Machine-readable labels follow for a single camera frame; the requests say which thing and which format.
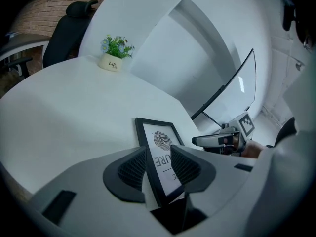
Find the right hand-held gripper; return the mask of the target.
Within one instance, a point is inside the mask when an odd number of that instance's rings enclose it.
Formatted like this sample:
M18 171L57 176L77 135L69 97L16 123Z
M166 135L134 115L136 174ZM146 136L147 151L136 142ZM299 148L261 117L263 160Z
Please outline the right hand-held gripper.
M254 130L253 121L248 112L245 112L229 123L222 124L219 134L193 137L192 143L204 147L206 152L241 156Z

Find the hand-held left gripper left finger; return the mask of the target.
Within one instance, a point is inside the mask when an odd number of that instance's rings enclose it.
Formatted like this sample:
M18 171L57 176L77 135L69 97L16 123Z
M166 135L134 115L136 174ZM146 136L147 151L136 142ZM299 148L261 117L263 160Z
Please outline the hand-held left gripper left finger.
M72 165L42 187L31 204L51 236L168 237L142 191L144 147Z

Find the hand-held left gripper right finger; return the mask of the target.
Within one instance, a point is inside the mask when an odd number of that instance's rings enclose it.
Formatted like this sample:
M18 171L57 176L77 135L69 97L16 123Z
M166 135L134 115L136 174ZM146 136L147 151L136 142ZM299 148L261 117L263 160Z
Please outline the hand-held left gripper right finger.
M210 218L231 200L248 178L256 159L171 146L171 166L193 209Z

